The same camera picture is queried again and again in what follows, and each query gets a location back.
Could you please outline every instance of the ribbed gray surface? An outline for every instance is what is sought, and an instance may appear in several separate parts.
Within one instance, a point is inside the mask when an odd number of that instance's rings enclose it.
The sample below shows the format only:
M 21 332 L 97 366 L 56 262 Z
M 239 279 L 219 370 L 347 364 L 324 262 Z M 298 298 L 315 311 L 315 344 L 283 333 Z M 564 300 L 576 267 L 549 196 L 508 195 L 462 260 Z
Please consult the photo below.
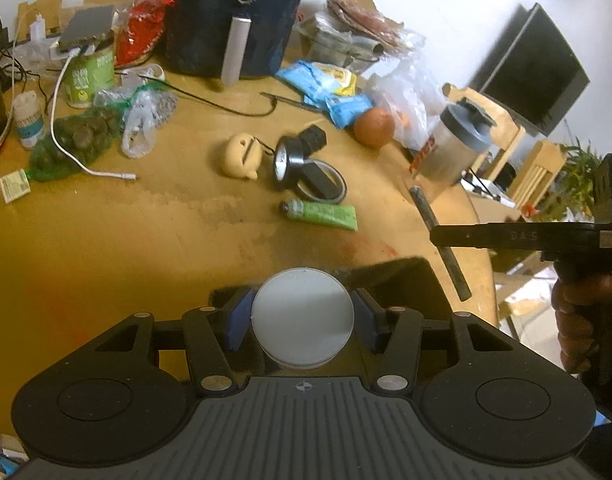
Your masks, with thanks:
M 16 480 L 582 480 L 575 459 L 502 468 L 461 457 L 423 428 L 403 399 L 356 378 L 252 378 L 204 400 L 169 444 L 135 462 L 76 469 L 33 460 Z

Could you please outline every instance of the green tube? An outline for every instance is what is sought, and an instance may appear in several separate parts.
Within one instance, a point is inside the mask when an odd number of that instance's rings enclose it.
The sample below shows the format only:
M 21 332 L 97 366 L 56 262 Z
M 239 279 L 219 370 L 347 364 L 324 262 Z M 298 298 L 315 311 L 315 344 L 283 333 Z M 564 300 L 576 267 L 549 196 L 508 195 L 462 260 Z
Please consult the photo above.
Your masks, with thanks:
M 311 224 L 343 227 L 357 231 L 357 217 L 353 206 L 286 200 L 279 204 L 279 211 L 293 220 Z

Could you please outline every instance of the black air fryer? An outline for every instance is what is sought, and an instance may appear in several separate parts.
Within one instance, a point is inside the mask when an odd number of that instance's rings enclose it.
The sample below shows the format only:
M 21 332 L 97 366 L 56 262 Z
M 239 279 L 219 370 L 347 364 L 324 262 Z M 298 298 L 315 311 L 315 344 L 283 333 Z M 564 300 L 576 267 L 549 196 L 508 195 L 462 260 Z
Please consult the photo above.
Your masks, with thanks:
M 300 0 L 177 0 L 167 14 L 166 56 L 177 72 L 272 75 L 281 64 Z

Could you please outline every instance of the potted plant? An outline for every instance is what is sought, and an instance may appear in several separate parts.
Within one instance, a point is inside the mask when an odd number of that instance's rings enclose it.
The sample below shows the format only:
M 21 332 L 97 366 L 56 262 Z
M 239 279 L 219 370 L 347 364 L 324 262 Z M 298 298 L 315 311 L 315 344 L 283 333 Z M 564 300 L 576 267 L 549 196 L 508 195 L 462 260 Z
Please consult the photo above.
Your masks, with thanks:
M 575 138 L 573 145 L 560 144 L 566 155 L 566 164 L 555 180 L 551 191 L 540 202 L 537 221 L 561 221 L 566 217 L 566 209 L 576 216 L 592 218 L 593 175 L 602 162 L 602 157 L 592 148 L 591 143 L 582 147 Z

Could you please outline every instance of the round orange ball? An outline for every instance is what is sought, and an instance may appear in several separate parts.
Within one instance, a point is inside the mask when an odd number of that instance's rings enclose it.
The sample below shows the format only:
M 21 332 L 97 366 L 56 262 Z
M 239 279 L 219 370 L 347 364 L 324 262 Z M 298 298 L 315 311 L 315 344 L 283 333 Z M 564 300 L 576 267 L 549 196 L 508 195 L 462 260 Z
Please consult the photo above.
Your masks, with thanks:
M 395 120 L 383 108 L 371 108 L 357 118 L 353 131 L 357 142 L 378 150 L 395 135 Z

